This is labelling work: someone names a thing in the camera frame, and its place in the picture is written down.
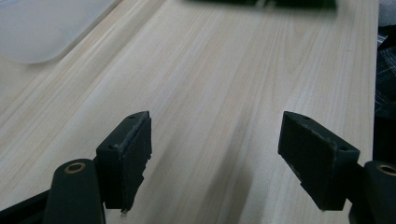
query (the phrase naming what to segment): wooden table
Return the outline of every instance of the wooden table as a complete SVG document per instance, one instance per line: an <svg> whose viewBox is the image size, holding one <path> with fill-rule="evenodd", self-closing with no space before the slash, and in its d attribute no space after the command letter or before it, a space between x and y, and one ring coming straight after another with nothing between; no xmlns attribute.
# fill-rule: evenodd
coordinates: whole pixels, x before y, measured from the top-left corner
<svg viewBox="0 0 396 224"><path fill-rule="evenodd" d="M348 223L277 154L305 114L371 159L377 1L336 10L124 0L63 57L0 58L0 209L50 187L127 115L149 110L152 159L107 223Z"/></svg>

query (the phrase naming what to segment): black object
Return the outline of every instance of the black object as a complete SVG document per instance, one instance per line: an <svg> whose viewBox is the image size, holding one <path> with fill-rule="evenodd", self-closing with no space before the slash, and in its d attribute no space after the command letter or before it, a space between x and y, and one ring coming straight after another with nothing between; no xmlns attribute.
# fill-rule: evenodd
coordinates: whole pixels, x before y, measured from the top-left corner
<svg viewBox="0 0 396 224"><path fill-rule="evenodd" d="M0 212L0 223L106 223L103 203L129 211L151 155L149 112L123 120L96 155L60 166L50 190Z"/></svg>
<svg viewBox="0 0 396 224"><path fill-rule="evenodd" d="M359 151L309 117L285 112L278 153L321 210L353 207L350 223L396 223L396 166L357 164Z"/></svg>

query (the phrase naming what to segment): fabric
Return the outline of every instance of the fabric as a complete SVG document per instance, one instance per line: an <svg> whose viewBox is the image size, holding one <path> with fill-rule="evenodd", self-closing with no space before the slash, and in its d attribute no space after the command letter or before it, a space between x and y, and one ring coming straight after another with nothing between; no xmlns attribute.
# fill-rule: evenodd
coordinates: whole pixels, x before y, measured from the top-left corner
<svg viewBox="0 0 396 224"><path fill-rule="evenodd" d="M396 47L377 53L375 115L396 120Z"/></svg>

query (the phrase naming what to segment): white plastic lid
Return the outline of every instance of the white plastic lid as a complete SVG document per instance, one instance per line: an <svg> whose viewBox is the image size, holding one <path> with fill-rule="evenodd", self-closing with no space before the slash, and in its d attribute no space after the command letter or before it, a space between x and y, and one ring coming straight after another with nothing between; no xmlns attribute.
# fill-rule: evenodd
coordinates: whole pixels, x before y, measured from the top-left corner
<svg viewBox="0 0 396 224"><path fill-rule="evenodd" d="M0 0L0 55L42 63L62 53L117 0Z"/></svg>

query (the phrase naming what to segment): light wood surface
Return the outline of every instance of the light wood surface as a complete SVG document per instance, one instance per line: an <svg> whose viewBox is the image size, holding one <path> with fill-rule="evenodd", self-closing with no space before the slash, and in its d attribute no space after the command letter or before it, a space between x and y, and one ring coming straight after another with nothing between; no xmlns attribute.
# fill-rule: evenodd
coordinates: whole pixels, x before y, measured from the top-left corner
<svg viewBox="0 0 396 224"><path fill-rule="evenodd" d="M0 209L50 187L124 117L152 116L152 159L107 223L348 223L277 154L305 114L371 159L377 1L336 10L124 0L63 57L0 58Z"/></svg>

